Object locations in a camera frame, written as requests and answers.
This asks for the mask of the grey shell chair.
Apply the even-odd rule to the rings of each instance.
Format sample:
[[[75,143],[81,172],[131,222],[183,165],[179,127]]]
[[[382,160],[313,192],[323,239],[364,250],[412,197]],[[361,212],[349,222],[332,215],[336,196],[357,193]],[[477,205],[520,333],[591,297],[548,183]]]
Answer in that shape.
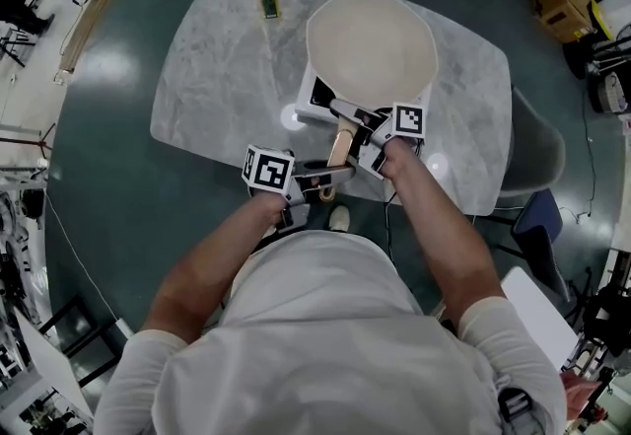
[[[506,199],[551,188],[563,175],[566,144],[559,129],[541,115],[515,85],[506,162],[495,210]]]

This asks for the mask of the blue chair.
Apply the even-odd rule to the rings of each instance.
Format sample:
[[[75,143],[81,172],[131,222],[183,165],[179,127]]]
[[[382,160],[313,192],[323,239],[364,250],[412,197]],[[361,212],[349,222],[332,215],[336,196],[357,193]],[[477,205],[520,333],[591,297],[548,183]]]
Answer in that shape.
[[[553,244],[561,234],[563,220],[550,189],[535,192],[514,222],[511,235],[532,275],[568,303],[568,284],[559,269]]]

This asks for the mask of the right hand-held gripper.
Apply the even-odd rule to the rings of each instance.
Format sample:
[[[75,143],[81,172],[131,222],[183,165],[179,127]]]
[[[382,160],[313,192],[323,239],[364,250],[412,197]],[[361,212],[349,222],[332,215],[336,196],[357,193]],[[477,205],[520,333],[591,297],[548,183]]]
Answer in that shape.
[[[423,109],[410,109],[406,103],[394,103],[386,111],[369,111],[345,100],[334,99],[329,104],[333,115],[357,123],[367,131],[365,140],[359,147],[357,162],[359,167],[379,180],[384,177],[381,169],[386,161],[385,145],[393,138],[403,138],[420,147],[424,138],[407,137],[404,131],[419,135],[422,126],[417,122],[422,118]]]

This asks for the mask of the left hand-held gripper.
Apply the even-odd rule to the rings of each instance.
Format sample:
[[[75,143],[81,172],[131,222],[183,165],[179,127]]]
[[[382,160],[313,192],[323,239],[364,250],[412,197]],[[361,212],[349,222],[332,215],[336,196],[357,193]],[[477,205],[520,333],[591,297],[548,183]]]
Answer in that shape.
[[[282,196],[286,205],[275,230],[294,231],[305,227],[308,222],[311,207],[306,203],[303,192],[328,192],[331,181],[350,181],[355,173],[355,168],[348,163],[329,166],[325,160],[309,160],[296,164],[290,152],[249,144],[242,179],[251,196],[261,191]]]

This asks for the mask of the white flat board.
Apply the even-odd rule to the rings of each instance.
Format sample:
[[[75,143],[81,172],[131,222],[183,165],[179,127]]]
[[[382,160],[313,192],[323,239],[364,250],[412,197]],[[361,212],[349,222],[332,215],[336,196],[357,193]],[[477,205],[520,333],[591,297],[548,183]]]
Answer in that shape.
[[[501,285],[535,343],[560,371],[575,350],[578,336],[522,268],[512,267]]]

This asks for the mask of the round robot vacuum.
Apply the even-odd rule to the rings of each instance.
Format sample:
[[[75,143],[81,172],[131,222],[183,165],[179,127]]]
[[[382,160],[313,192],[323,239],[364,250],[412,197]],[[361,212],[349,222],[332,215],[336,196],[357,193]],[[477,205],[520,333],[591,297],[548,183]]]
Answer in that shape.
[[[622,84],[613,71],[606,75],[592,74],[588,96],[596,113],[623,114],[628,111],[629,103]]]

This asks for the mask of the person's right forearm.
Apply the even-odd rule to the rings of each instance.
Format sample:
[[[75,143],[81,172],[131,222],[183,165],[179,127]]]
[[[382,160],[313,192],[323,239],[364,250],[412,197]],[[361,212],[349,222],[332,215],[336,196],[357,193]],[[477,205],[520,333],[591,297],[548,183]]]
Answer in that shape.
[[[452,323],[481,300],[503,298],[486,243],[412,148],[394,138],[385,153],[382,173],[396,190]]]

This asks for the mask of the red metal stand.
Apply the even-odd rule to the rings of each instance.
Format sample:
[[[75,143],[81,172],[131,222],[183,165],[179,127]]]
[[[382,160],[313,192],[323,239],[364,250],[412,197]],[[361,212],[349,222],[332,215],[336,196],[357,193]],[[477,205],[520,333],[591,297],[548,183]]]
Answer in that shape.
[[[0,123],[0,143],[37,147],[44,159],[52,152],[48,137],[56,128],[53,122],[44,132],[23,126]]]

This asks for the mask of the cream pan with wooden handle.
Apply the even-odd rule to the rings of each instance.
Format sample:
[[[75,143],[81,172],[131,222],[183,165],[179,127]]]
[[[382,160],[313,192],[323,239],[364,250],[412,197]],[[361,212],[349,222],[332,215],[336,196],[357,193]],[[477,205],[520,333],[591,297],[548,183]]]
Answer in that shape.
[[[308,61],[336,99],[369,111],[414,101],[438,73],[432,31],[400,0],[328,0],[307,21],[306,45]],[[338,117],[337,124],[330,156],[359,167],[367,131]]]

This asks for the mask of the white induction cooktop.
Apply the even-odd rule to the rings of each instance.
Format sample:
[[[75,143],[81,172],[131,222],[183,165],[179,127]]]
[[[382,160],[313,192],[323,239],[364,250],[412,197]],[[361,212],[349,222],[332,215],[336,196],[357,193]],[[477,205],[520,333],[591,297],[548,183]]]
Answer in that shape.
[[[412,109],[423,109],[422,118],[417,122],[422,126],[422,132],[416,135],[412,132],[404,131],[407,137],[424,138],[426,135],[427,112],[431,99],[433,83],[430,82],[421,92],[420,96],[406,105]],[[295,111],[299,117],[306,117],[314,120],[321,120],[330,123],[336,123],[337,118],[331,112],[330,102],[335,99],[334,92],[325,85],[317,76],[311,63],[308,61],[305,74],[300,86],[297,101],[295,103]]]

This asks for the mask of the person's left forearm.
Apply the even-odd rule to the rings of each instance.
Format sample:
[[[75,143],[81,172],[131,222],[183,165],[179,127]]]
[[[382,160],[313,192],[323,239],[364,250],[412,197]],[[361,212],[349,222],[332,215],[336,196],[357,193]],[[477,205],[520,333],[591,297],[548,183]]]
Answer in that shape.
[[[240,206],[177,262],[154,297],[142,328],[165,331],[186,343],[199,338],[286,205],[281,195],[260,192]]]

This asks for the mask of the wooden planks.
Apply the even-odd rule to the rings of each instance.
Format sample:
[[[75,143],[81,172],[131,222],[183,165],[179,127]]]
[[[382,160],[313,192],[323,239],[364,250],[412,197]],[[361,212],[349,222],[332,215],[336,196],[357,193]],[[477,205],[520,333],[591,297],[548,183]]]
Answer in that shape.
[[[102,16],[110,0],[89,0],[82,7],[76,23],[69,32],[69,39],[61,46],[61,59],[55,81],[65,82],[76,68],[76,64],[98,20]]]

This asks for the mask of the person's white shirt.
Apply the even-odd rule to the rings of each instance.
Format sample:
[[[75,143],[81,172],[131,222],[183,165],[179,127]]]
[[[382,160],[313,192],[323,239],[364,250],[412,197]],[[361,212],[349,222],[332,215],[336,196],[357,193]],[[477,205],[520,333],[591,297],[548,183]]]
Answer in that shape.
[[[505,435],[508,387],[532,401],[520,433],[563,434],[559,374],[507,299],[450,332],[374,243],[308,231],[254,254],[195,342],[133,335],[94,434]]]

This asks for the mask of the person's white shoe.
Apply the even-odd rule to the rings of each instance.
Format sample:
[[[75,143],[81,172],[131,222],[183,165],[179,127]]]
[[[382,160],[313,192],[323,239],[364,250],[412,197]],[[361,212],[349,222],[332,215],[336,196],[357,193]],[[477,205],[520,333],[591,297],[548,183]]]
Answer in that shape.
[[[330,212],[327,230],[346,233],[350,228],[350,211],[345,205],[336,205]]]

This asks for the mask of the black metal frame stool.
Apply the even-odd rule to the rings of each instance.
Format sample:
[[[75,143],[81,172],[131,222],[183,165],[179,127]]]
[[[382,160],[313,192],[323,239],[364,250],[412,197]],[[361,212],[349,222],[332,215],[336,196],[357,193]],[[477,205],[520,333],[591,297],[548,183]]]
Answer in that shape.
[[[61,352],[70,363],[98,342],[108,351],[109,357],[103,364],[78,378],[81,389],[112,370],[120,361],[121,352],[114,345],[111,336],[115,326],[114,318],[104,324],[99,323],[80,296],[73,296],[53,314],[47,324],[48,328],[56,330]]]

